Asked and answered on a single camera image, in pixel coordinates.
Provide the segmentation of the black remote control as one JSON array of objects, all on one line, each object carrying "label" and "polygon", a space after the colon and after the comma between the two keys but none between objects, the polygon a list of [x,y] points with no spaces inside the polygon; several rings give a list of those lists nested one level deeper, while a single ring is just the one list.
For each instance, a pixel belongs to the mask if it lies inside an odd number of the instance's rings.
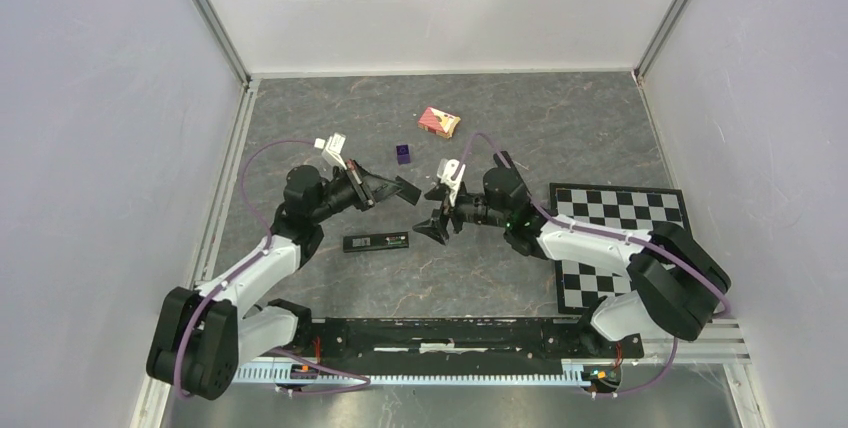
[{"label": "black remote control", "polygon": [[384,251],[406,249],[409,245],[407,232],[351,235],[343,237],[342,251],[344,253]]},{"label": "black remote control", "polygon": [[493,160],[497,167],[515,170],[515,164],[510,155],[506,151],[497,151],[493,155]]}]

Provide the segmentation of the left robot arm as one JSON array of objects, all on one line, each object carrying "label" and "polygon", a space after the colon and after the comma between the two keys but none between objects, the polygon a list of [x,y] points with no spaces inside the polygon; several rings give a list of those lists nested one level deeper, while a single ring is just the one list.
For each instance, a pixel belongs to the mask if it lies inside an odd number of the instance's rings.
[{"label": "left robot arm", "polygon": [[219,398],[245,363],[283,348],[306,353],[314,342],[310,309],[275,300],[249,311],[317,252],[322,222],[348,208],[367,211],[397,196],[414,205],[420,190],[401,177],[372,174],[348,160],[326,179],[311,165],[286,176],[283,201],[256,248],[196,289],[176,287],[164,298],[146,360],[149,377],[182,394]]}]

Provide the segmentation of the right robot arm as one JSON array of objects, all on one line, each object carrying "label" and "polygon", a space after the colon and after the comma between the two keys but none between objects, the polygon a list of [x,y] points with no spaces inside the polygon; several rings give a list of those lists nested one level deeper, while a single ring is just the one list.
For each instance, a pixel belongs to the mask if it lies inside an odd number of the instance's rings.
[{"label": "right robot arm", "polygon": [[630,292],[602,297],[581,317],[580,348],[602,356],[630,335],[662,332],[696,340],[705,326],[729,311],[729,276],[684,228],[658,222],[627,230],[554,215],[532,197],[523,178],[507,167],[488,170],[483,190],[472,193],[449,174],[425,195],[438,202],[415,232],[440,244],[464,225],[500,228],[519,254],[605,269],[629,282]]}]

